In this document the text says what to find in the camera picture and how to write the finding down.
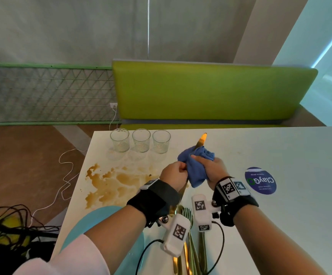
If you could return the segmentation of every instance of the plate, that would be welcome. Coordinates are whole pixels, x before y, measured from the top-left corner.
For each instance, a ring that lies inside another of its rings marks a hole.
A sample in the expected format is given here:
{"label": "plate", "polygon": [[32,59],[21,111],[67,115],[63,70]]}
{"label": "plate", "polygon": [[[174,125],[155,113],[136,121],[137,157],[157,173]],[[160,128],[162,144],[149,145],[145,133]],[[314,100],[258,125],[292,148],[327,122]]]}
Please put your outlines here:
{"label": "plate", "polygon": [[[88,213],[85,217],[79,220],[79,222],[69,232],[67,238],[63,243],[61,250],[67,247],[78,236],[85,233],[90,228],[101,222],[102,220],[105,220],[107,217],[113,215],[119,209],[121,209],[121,207],[119,206],[105,206],[103,208],[98,208]],[[144,234],[141,233],[141,235],[138,237],[133,247],[131,248],[127,256],[124,258],[124,260],[122,261],[122,263],[120,264],[118,270],[115,272],[114,275],[135,274],[138,261],[143,250],[144,250]]]}

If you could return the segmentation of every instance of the tabletop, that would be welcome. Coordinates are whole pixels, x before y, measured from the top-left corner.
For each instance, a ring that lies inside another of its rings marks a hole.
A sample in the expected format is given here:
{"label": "tabletop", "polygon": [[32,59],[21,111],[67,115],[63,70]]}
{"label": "tabletop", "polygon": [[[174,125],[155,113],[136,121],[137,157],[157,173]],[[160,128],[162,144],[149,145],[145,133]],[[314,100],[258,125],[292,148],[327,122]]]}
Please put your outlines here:
{"label": "tabletop", "polygon": [[[232,176],[248,185],[263,212],[332,274],[332,127],[169,130],[165,154],[153,152],[152,143],[145,153],[136,152],[132,143],[129,151],[115,152],[110,132],[93,134],[53,256],[82,217],[102,206],[124,206],[140,185],[158,177],[206,132],[205,147],[224,161]],[[191,196],[200,193],[212,198],[203,183],[198,188],[189,186],[181,204],[191,208]],[[237,229],[223,229],[225,248],[215,274],[259,274]],[[162,238],[164,232],[156,225],[145,228],[146,244]],[[213,227],[205,238],[211,267],[221,249],[219,228]],[[159,245],[149,250],[140,273],[173,274],[172,257]]]}

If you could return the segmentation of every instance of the round sticker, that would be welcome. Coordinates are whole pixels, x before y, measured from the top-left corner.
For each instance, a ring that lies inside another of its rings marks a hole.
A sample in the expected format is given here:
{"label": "round sticker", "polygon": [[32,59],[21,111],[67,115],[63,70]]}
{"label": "round sticker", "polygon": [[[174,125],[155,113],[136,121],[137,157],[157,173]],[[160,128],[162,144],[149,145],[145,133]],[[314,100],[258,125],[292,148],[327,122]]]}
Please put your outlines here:
{"label": "round sticker", "polygon": [[277,190],[273,176],[261,168],[248,168],[245,171],[245,179],[252,189],[261,194],[270,195]]}

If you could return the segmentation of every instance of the wire mesh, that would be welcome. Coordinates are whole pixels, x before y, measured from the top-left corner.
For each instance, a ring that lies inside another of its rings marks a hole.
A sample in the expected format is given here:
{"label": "wire mesh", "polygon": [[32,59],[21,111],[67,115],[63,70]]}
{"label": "wire mesh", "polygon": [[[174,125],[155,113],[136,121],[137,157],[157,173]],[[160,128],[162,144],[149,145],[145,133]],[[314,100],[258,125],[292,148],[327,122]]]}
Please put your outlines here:
{"label": "wire mesh", "polygon": [[0,67],[0,123],[106,122],[110,102],[112,70]]}

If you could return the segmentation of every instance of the green frame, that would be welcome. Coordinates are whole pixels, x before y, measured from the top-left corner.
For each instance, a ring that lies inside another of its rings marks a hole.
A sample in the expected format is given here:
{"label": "green frame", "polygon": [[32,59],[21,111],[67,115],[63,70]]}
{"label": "green frame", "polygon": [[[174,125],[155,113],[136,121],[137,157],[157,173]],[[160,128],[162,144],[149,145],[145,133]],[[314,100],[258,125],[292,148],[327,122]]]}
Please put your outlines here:
{"label": "green frame", "polygon": [[[17,67],[17,68],[36,68],[36,69],[99,69],[112,70],[111,66],[81,66],[73,64],[34,64],[34,63],[0,63],[0,67]],[[9,125],[91,125],[91,124],[121,124],[121,121],[103,121],[103,122],[0,122],[0,126]]]}

